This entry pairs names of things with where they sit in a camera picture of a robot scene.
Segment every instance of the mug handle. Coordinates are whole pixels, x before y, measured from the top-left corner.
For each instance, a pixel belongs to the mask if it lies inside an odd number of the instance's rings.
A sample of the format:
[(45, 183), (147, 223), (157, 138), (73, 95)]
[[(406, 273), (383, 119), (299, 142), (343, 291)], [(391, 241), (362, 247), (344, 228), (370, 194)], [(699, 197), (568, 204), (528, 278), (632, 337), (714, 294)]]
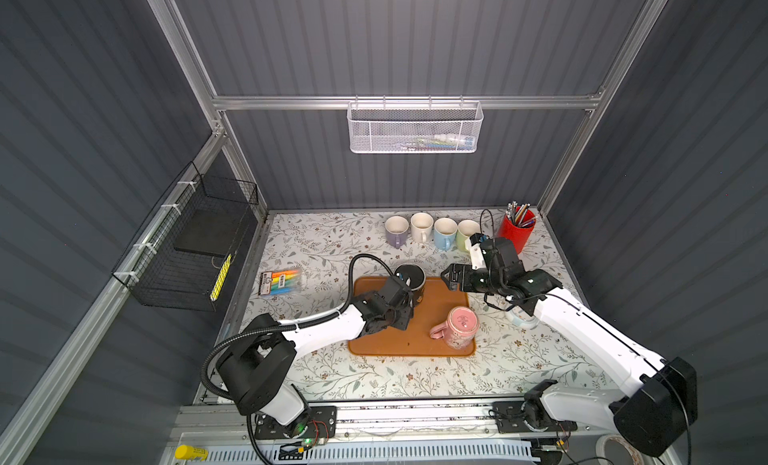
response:
[(446, 320), (442, 324), (432, 327), (432, 330), (429, 331), (429, 337), (443, 338), (446, 335), (447, 328), (448, 328), (448, 321)]

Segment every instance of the upside-down pink mug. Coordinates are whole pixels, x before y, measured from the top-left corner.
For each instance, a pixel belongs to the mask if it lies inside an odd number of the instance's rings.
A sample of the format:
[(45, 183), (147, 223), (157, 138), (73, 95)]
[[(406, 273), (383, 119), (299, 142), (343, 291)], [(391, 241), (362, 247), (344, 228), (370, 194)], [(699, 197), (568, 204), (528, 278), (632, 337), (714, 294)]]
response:
[(442, 324), (432, 327), (429, 336), (443, 339), (450, 348), (460, 350), (472, 342), (480, 328), (480, 321), (475, 312), (468, 307), (454, 307), (448, 312), (448, 318)]

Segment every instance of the brown tray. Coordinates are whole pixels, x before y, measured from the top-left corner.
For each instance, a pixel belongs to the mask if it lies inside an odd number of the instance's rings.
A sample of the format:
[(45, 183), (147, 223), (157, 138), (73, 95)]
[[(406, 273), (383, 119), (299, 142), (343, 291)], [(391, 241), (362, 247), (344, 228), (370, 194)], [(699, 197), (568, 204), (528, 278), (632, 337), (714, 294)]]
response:
[[(386, 277), (360, 277), (355, 280), (354, 295), (379, 290)], [(377, 357), (469, 357), (475, 353), (475, 339), (462, 350), (450, 348), (443, 340), (429, 337), (429, 330), (448, 317), (454, 307), (469, 307), (467, 294), (450, 291), (438, 277), (428, 277), (424, 285), (424, 299), (413, 310), (408, 329), (389, 327), (373, 335), (350, 340), (353, 355)]]

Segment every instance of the gray wall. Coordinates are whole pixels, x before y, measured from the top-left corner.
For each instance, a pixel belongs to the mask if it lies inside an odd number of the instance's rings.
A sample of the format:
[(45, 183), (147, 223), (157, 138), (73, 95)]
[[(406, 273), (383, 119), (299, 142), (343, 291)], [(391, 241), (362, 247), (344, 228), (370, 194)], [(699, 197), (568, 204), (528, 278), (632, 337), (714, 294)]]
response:
[(694, 463), (768, 441), (766, 10), (671, 0), (549, 217), (590, 305), (696, 368)]
[[(644, 2), (176, 1), (234, 96), (590, 94)], [(487, 110), (478, 151), (442, 156), (352, 154), (341, 112), (229, 115), (283, 210), (535, 203), (582, 113)]]
[[(210, 129), (146, 0), (0, 0), (0, 70), (1, 430)], [(28, 462), (149, 463), (216, 320), (129, 302)]]

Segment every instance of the table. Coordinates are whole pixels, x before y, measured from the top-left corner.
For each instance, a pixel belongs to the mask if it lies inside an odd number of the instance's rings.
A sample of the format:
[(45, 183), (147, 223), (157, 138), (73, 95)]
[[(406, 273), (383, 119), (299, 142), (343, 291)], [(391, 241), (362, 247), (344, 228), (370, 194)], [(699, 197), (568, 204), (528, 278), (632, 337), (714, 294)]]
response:
[[(246, 308), (243, 327), (269, 312), (275, 318), (294, 318), (339, 305), (346, 297), (350, 259), (362, 251), (385, 260), (394, 269), (406, 261), (418, 263), (428, 276), (454, 262), (469, 263), (469, 255), (454, 248), (438, 251), (431, 242), (408, 243), (393, 249), (386, 243), (384, 221), (393, 215), (407, 219), (415, 212), (347, 212), (278, 214), (270, 228), (259, 265), (262, 271), (302, 269), (301, 290), (259, 297), (259, 276)], [(429, 211), (435, 220), (477, 220), (480, 210)], [(502, 210), (492, 210), (496, 226)], [(484, 231), (490, 227), (485, 216)], [(525, 268), (543, 268), (576, 294), (573, 281), (539, 220), (520, 255)], [(384, 275), (374, 261), (360, 259), (355, 278)], [(522, 393), (545, 378), (576, 387), (616, 388), (599, 367), (568, 340), (540, 324), (532, 330), (513, 327), (504, 314), (489, 308), (482, 296), (469, 295), (480, 318), (477, 351), (467, 358), (357, 357), (346, 342), (324, 347), (300, 358), (286, 377), (307, 400), (382, 397), (447, 397)]]

